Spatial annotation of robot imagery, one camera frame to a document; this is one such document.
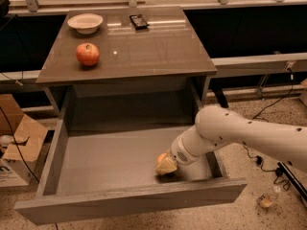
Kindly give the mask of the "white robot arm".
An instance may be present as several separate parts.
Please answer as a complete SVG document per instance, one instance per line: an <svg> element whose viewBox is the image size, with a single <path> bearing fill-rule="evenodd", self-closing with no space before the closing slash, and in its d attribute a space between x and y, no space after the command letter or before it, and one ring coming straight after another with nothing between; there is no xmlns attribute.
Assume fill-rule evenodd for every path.
<svg viewBox="0 0 307 230"><path fill-rule="evenodd" d="M181 133L158 157L156 171L173 173L203 154L237 143L307 172L307 128L248 120L236 112L210 105L201 109L195 124Z"/></svg>

